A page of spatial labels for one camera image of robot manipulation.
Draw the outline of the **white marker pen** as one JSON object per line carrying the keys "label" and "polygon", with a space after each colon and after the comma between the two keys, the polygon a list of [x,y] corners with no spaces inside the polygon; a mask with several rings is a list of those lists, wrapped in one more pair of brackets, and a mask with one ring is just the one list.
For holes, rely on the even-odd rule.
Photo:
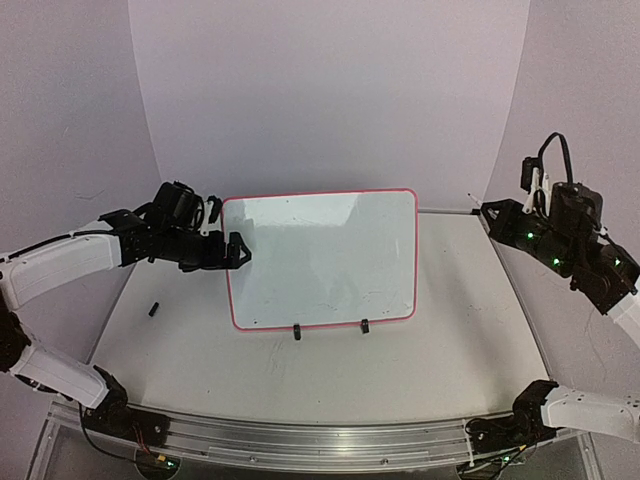
{"label": "white marker pen", "polygon": [[474,196],[471,193],[467,193],[467,196],[469,197],[469,199],[478,207],[482,206],[482,201],[480,199],[478,199],[476,196]]}

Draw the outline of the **pink framed whiteboard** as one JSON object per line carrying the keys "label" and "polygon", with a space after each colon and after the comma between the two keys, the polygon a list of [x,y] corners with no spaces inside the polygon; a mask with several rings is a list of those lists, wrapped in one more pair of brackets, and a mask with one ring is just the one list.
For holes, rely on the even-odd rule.
{"label": "pink framed whiteboard", "polygon": [[221,227],[251,253],[226,274],[240,331],[399,321],[416,311],[418,197],[411,189],[232,197]]}

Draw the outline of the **black marker cap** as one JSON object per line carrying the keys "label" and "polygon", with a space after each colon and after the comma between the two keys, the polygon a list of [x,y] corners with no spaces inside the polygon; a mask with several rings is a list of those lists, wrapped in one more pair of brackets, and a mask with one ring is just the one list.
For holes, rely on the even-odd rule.
{"label": "black marker cap", "polygon": [[148,312],[149,317],[153,317],[159,308],[159,302],[154,302]]}

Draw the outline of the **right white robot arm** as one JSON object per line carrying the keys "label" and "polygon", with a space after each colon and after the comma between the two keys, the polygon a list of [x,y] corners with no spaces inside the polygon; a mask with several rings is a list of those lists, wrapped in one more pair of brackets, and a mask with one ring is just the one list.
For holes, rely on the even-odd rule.
{"label": "right white robot arm", "polygon": [[[480,213],[496,242],[520,250],[569,282],[595,309],[639,339],[639,265],[611,240],[601,224],[603,200],[580,184],[559,182],[546,217],[526,213],[521,203],[485,202]],[[513,402],[510,415],[471,423],[480,451],[534,445],[561,428],[639,440],[639,398],[579,391],[552,380],[530,383]]]}

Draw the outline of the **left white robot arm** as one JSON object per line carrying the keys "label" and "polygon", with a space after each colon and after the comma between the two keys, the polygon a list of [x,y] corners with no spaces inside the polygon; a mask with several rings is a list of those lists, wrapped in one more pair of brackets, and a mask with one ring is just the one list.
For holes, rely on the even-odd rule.
{"label": "left white robot arm", "polygon": [[20,322],[29,301],[93,273],[164,260],[180,271],[236,270],[252,253],[238,232],[213,229],[223,202],[180,182],[163,183],[154,199],[120,209],[74,231],[1,257],[1,370],[38,391],[83,407],[113,436],[139,436],[142,423],[116,378],[45,346]]}

